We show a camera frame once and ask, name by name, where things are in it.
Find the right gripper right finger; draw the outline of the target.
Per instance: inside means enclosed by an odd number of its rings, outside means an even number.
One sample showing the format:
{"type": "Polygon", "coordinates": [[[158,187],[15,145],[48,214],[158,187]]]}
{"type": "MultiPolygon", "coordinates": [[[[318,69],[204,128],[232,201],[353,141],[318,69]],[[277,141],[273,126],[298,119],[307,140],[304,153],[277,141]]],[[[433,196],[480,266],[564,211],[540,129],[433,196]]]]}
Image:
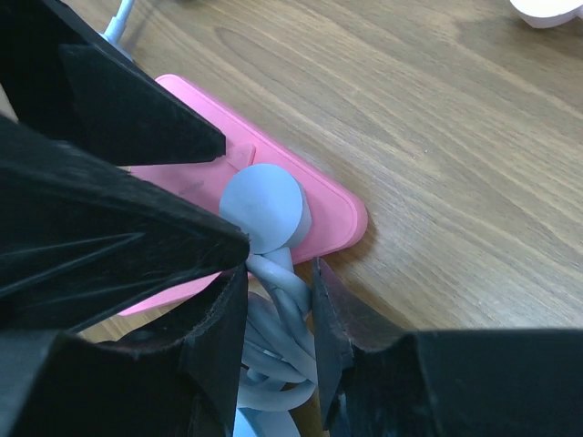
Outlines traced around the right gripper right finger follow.
{"type": "Polygon", "coordinates": [[[312,320],[332,436],[579,436],[579,329],[406,330],[322,259],[312,320]]]}

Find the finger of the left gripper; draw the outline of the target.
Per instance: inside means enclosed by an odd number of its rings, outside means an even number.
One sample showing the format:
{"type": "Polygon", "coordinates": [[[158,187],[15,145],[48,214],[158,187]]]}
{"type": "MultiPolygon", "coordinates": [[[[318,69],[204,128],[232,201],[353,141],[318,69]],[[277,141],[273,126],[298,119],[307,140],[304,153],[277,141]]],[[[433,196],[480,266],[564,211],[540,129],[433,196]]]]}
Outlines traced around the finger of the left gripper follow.
{"type": "Polygon", "coordinates": [[[2,2],[1,86],[20,122],[115,166],[226,153],[222,132],[61,1],[2,2]]]}
{"type": "Polygon", "coordinates": [[[3,329],[83,330],[249,252],[227,221],[2,119],[3,329]]]}

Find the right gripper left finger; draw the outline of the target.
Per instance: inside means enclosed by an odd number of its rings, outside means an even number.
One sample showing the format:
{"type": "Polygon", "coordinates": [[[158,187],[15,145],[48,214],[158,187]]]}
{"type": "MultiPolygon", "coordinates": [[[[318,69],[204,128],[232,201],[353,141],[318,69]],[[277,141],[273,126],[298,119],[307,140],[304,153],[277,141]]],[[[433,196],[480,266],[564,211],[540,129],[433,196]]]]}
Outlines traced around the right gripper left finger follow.
{"type": "Polygon", "coordinates": [[[230,436],[247,311],[238,267],[116,341],[1,334],[4,436],[230,436]]]}

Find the pink triangular power strip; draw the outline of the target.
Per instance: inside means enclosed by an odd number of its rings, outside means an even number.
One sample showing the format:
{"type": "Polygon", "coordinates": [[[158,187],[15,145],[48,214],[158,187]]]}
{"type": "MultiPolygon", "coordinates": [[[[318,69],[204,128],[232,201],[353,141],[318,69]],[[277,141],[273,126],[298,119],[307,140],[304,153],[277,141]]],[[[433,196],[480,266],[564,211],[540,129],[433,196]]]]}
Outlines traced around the pink triangular power strip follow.
{"type": "Polygon", "coordinates": [[[186,78],[156,82],[225,136],[226,153],[198,164],[133,166],[132,176],[241,227],[253,254],[289,249],[290,267],[362,239],[366,207],[349,189],[186,78]]]}

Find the blue round socket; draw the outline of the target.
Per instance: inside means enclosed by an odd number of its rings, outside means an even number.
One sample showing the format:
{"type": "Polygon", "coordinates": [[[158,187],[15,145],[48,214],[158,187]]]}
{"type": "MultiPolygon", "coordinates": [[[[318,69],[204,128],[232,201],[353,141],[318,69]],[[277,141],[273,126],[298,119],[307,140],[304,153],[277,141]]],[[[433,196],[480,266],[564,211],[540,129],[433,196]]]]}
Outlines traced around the blue round socket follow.
{"type": "Polygon", "coordinates": [[[238,408],[233,437],[300,437],[288,412],[262,412],[238,408]]]}

